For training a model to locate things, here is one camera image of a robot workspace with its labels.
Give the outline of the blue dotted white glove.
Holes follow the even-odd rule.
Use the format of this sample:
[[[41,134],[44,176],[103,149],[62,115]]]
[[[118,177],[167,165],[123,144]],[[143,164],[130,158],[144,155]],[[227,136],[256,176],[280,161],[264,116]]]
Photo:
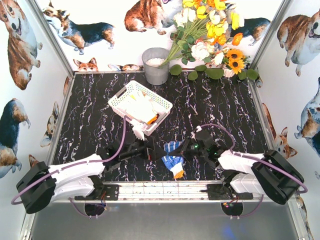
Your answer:
[[[176,150],[181,144],[181,141],[170,141],[163,145],[163,149],[166,154],[161,158],[161,160],[166,168],[173,173],[174,179],[180,179],[184,176],[184,159],[181,156],[171,156],[169,153]]]

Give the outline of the yellow dotted white glove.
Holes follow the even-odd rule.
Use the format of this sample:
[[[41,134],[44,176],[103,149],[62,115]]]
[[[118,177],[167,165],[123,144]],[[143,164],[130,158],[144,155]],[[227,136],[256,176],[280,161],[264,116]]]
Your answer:
[[[138,91],[135,94],[127,96],[123,106],[128,116],[139,122],[151,125],[160,115],[147,97],[148,95],[145,95],[142,91]]]

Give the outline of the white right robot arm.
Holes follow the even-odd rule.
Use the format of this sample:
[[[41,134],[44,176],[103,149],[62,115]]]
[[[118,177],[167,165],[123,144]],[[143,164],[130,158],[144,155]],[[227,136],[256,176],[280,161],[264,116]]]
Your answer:
[[[259,194],[284,205],[292,195],[308,191],[302,175],[279,152],[252,154],[223,148],[201,125],[185,140],[165,144],[164,151],[162,159],[175,178],[182,176],[183,160],[187,158],[203,159],[212,168],[222,170],[224,176],[218,189],[207,189],[211,195],[238,199],[244,194]]]

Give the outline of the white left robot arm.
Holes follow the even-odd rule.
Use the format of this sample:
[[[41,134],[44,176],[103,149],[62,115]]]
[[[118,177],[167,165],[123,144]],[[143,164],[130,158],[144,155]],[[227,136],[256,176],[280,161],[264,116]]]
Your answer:
[[[166,152],[154,138],[139,139],[132,132],[101,147],[86,158],[59,165],[35,163],[17,183],[18,197],[26,213],[34,214],[61,200],[117,199],[118,187],[103,184],[100,175],[110,173],[125,160],[141,158],[157,161]]]

